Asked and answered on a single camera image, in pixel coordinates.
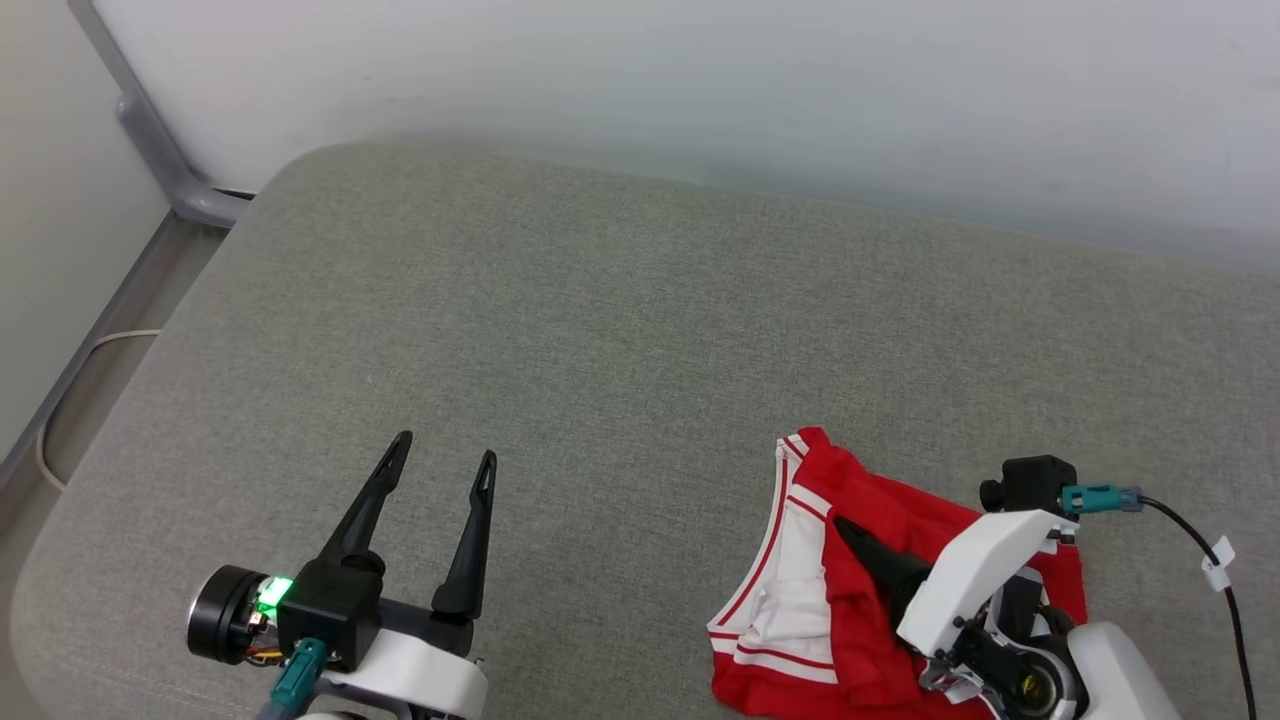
white tag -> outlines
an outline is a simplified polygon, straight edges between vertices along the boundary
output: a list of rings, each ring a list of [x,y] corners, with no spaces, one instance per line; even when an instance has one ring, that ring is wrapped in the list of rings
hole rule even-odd
[[[1222,592],[1225,588],[1231,587],[1231,580],[1226,577],[1226,566],[1235,560],[1235,550],[1231,548],[1230,541],[1226,536],[1217,541],[1213,546],[1213,555],[1217,556],[1217,561],[1221,565],[1215,566],[1212,561],[1206,556],[1201,560],[1201,570],[1204,570],[1204,577],[1208,578],[1208,584],[1213,588],[1213,592]]]

black cable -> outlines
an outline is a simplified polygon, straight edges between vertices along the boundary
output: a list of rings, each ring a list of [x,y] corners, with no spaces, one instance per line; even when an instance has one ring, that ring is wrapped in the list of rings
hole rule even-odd
[[[1213,552],[1213,548],[1204,541],[1204,536],[1199,534],[1190,523],[1183,519],[1181,515],[1174,512],[1164,502],[1149,498],[1144,495],[1138,496],[1138,502],[1164,512],[1170,520],[1178,523],[1178,527],[1187,530],[1187,534],[1196,541],[1196,544],[1201,546],[1201,550],[1204,551],[1204,555],[1208,556],[1208,561],[1212,562],[1215,568],[1222,564],[1217,559],[1217,553]],[[1253,680],[1249,679],[1249,659],[1244,655],[1244,630],[1240,628],[1240,607],[1235,603],[1235,593],[1233,592],[1231,585],[1226,585],[1222,589],[1222,594],[1226,596],[1226,607],[1231,611],[1231,633],[1235,634],[1235,659],[1240,664],[1240,679],[1244,682],[1244,705],[1248,707],[1249,720],[1257,720],[1258,706],[1253,700]]]

metal bracket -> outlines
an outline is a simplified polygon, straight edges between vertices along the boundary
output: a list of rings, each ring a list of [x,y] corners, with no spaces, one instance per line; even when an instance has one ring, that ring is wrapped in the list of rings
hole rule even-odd
[[[147,168],[151,169],[174,213],[184,220],[196,223],[220,228],[234,225],[248,206],[248,200],[214,190],[191,170],[160,114],[142,90],[142,83],[133,74],[119,45],[93,6],[93,0],[68,0],[67,5],[120,87],[123,95],[115,105],[115,115],[138,154],[146,160]]]

white wall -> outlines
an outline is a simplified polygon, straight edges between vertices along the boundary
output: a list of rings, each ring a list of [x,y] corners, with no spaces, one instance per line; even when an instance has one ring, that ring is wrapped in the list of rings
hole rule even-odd
[[[443,138],[1280,268],[1271,0],[97,6],[221,187]]]
[[[0,459],[168,205],[67,5],[0,4]]]

white cable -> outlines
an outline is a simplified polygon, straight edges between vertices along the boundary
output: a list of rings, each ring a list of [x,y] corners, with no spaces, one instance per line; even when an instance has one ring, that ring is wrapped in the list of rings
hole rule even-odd
[[[93,347],[91,347],[88,352],[90,355],[92,355],[95,350],[102,347],[104,345],[111,342],[113,340],[125,340],[131,337],[156,337],[159,334],[160,331],[125,331],[123,333],[111,333],[109,336],[100,337],[97,342],[93,343]],[[40,468],[40,474],[44,475],[46,480],[49,480],[49,484],[58,488],[58,492],[63,492],[64,489],[67,489],[67,483],[59,480],[58,475],[55,475],[54,471],[49,469],[49,462],[45,462],[45,434],[49,432],[49,420],[52,419],[54,413],[56,411],[58,406],[54,405],[52,411],[49,413],[49,418],[45,418],[45,421],[40,424],[40,430],[36,432],[36,466]]]

